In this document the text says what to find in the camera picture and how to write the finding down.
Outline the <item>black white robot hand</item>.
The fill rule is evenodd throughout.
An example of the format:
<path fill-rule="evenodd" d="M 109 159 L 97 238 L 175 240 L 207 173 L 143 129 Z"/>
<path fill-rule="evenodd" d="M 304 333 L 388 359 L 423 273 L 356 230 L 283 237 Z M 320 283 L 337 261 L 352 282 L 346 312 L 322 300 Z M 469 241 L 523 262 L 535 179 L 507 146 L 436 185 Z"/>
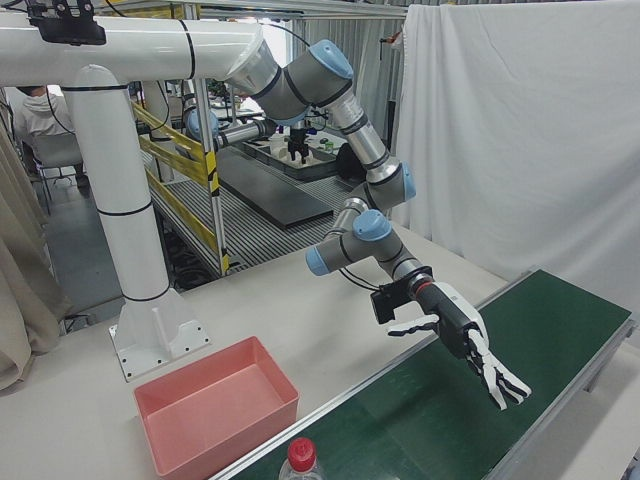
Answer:
<path fill-rule="evenodd" d="M 467 361 L 501 410 L 507 408 L 508 401 L 520 404 L 531 395 L 531 388 L 491 352 L 481 314 L 455 288 L 445 282 L 423 282 L 415 289 L 414 297 L 424 315 L 389 326 L 389 336 L 427 330 L 436 333 L 452 355 Z"/>

